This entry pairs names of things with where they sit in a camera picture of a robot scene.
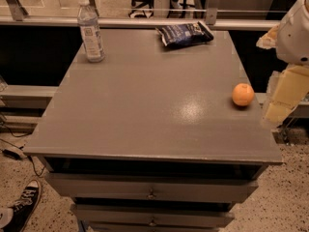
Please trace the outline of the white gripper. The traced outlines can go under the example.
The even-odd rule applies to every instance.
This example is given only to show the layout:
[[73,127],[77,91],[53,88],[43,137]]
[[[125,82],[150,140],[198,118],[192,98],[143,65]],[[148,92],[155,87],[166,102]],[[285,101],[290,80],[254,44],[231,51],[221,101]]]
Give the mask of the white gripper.
[[273,72],[263,104],[263,125],[280,126],[309,93],[309,11],[308,0],[296,0],[279,26],[270,28],[256,46],[276,47],[277,57],[289,63],[282,72]]

